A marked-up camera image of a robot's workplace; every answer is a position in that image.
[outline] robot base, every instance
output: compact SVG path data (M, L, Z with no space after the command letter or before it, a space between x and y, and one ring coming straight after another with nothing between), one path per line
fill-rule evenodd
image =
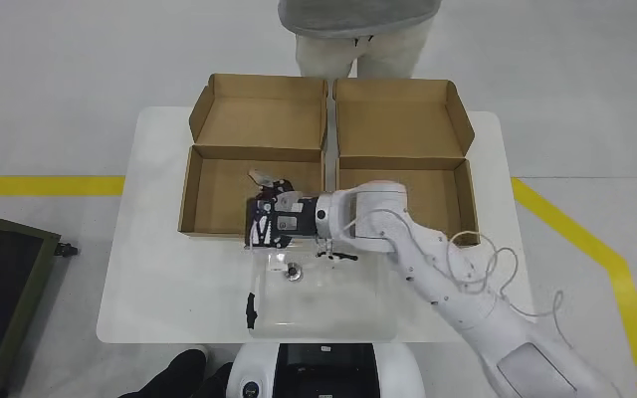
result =
M420 369L402 343L244 344L228 398L424 398Z

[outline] black panel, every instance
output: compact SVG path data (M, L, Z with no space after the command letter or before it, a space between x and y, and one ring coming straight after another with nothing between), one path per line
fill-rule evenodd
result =
M43 240L0 231L0 341L4 337Z
M371 344L281 344L273 398L379 398Z

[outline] person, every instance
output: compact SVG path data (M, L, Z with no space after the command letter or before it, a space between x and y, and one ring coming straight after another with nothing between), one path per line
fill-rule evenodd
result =
M207 348L194 346L177 355L141 390L119 398L225 398L232 362L204 380L207 362Z
M301 75L411 78L441 0L280 0Z

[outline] person's leg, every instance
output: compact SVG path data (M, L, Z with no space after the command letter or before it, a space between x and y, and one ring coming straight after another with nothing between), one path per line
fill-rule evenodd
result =
M188 349L177 355L141 390L120 398L188 398L201 385L206 362L202 349Z
M432 21L433 18L397 32L373 36L367 51L358 59L358 77L411 78Z
M192 398L225 398L232 362L221 366L219 370L203 382Z
M297 36L297 63L302 76L346 78L361 54L353 39L315 39Z

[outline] white pants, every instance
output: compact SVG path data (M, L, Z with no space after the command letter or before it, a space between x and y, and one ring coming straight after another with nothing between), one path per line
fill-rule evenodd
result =
M425 47L433 18L396 32L356 39L314 39L297 36L301 75L339 79L357 62L359 78L411 78Z

